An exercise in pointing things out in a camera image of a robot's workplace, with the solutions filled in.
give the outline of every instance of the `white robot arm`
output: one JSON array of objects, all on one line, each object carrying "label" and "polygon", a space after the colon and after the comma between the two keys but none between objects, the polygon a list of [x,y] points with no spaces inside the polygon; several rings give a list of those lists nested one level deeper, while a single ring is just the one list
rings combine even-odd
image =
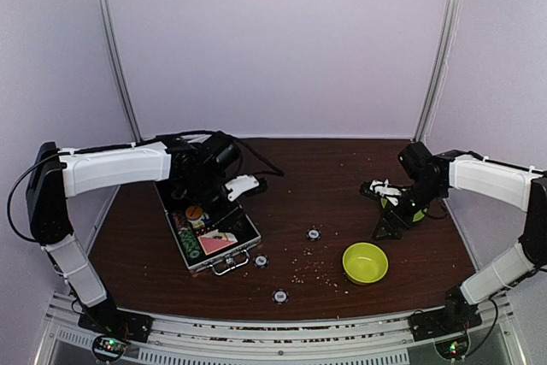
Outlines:
[{"label": "white robot arm", "polygon": [[116,308],[74,235],[66,198],[112,185],[169,180],[172,197],[190,199],[213,211],[220,220],[240,207],[237,200],[242,194],[266,190],[266,180],[255,175],[226,178],[228,167],[242,160],[238,144],[273,170],[263,173],[283,175],[245,142],[223,132],[186,132],[142,143],[79,150],[58,149],[54,143],[42,145],[37,161],[26,173],[32,171],[26,189],[31,234],[79,299],[85,311],[80,318],[82,327],[113,336],[128,334],[129,339],[142,342],[150,332],[151,318]]},{"label": "white robot arm", "polygon": [[412,143],[398,157],[414,184],[390,185],[389,181],[364,182],[361,194],[386,198],[388,205],[373,238],[402,237],[415,213],[449,189],[467,190],[492,197],[527,213],[518,241],[478,273],[446,294],[440,311],[410,317],[415,339],[428,339],[462,330],[463,324],[480,324],[477,304],[547,264],[547,173],[534,166],[522,168],[491,161],[473,152],[453,150],[433,156],[422,143]]}]

